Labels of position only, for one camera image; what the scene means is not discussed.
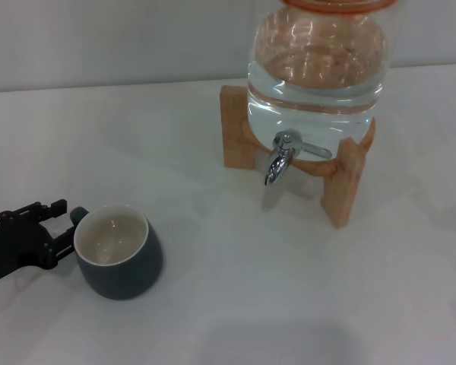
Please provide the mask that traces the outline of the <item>orange dispenser lid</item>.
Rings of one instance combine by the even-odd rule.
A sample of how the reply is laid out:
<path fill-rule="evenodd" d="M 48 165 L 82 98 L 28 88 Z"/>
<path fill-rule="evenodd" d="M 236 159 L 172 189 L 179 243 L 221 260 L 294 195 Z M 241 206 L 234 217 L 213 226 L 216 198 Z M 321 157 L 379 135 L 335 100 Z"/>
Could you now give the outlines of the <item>orange dispenser lid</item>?
<path fill-rule="evenodd" d="M 321 14 L 367 14 L 388 8 L 398 0 L 281 0 L 285 5 Z"/>

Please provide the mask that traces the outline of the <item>black ceramic cup white inside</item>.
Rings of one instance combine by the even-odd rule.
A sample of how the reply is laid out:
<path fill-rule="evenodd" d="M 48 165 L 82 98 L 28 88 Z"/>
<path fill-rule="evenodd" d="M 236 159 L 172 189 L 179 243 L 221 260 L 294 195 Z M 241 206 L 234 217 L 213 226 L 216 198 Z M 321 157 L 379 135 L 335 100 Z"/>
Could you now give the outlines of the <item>black ceramic cup white inside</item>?
<path fill-rule="evenodd" d="M 70 213 L 74 250 L 86 282 L 100 296 L 130 300 L 149 290 L 163 270 L 163 249 L 147 218 L 127 205 Z"/>

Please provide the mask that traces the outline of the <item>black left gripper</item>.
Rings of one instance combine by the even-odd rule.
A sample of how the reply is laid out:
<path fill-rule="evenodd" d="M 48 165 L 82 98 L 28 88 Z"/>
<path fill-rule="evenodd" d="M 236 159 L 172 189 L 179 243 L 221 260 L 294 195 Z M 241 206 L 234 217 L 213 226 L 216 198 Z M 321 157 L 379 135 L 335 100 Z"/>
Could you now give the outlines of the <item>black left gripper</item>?
<path fill-rule="evenodd" d="M 60 199 L 0 213 L 0 279 L 26 266 L 52 269 L 74 252 L 75 227 L 53 239 L 39 224 L 62 216 L 67 208 L 67 201 Z"/>

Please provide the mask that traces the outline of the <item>wooden dispenser stand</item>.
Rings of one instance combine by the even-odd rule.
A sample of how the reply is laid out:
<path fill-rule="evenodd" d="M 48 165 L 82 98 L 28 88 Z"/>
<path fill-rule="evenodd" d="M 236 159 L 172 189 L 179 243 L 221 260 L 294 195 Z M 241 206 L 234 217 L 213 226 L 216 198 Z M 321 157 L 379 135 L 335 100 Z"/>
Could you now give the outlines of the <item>wooden dispenser stand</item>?
<path fill-rule="evenodd" d="M 267 152 L 268 149 L 255 137 L 249 125 L 246 87 L 221 87 L 220 117 L 224 166 L 239 170 L 255 169 L 257 151 Z M 356 143 L 352 138 L 339 142 L 335 158 L 322 162 L 297 159 L 292 162 L 296 169 L 324 179 L 321 206 L 336 228 L 348 223 L 374 137 L 375 120 L 372 120 L 361 142 Z"/>

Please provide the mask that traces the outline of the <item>clear glass water dispenser jar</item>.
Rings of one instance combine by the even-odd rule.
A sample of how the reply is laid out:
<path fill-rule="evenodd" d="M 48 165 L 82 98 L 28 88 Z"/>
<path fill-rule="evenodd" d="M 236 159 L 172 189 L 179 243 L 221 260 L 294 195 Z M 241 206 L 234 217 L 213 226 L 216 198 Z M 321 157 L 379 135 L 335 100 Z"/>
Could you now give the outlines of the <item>clear glass water dispenser jar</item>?
<path fill-rule="evenodd" d="M 248 69 L 251 130 L 267 148 L 278 132 L 337 154 L 363 140 L 387 70 L 387 42 L 367 16 L 283 7 L 258 25 Z"/>

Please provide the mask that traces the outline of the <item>chrome faucet tap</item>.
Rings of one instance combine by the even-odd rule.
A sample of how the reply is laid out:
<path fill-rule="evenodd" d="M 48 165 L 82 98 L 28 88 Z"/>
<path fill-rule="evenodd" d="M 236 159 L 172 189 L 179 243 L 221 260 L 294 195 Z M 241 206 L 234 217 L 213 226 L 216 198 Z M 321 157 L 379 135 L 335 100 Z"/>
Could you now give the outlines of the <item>chrome faucet tap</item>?
<path fill-rule="evenodd" d="M 327 148 L 319 147 L 314 144 L 306 143 L 302 140 L 302 135 L 294 130 L 287 129 L 278 132 L 273 139 L 273 151 L 268 160 L 268 169 L 264 178 L 266 186 L 279 180 L 287 167 L 292 163 L 301 151 L 305 151 L 317 157 L 329 160 L 332 153 Z"/>

